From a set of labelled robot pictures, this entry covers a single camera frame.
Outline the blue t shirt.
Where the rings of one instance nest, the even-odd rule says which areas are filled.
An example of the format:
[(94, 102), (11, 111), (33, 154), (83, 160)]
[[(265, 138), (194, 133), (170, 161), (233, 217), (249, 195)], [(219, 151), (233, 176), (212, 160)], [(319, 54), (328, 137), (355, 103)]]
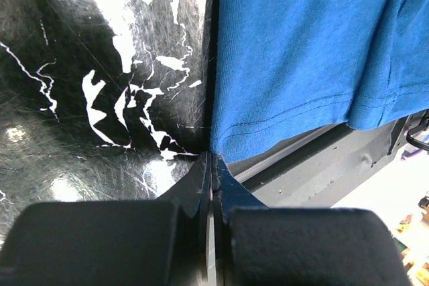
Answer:
[(225, 161), (427, 108), (428, 0), (219, 0), (210, 150)]

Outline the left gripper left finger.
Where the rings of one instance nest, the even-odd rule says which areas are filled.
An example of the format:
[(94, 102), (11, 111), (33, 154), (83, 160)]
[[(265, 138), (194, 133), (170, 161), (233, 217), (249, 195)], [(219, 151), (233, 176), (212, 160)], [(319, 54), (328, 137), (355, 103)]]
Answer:
[(204, 285), (211, 154), (155, 200), (28, 206), (1, 249), (2, 285)]

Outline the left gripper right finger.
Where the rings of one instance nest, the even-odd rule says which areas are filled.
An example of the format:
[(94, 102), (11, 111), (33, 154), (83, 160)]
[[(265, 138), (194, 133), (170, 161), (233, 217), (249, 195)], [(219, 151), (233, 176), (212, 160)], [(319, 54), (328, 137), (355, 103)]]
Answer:
[(383, 221), (356, 208), (270, 208), (212, 161), (219, 285), (409, 285)]

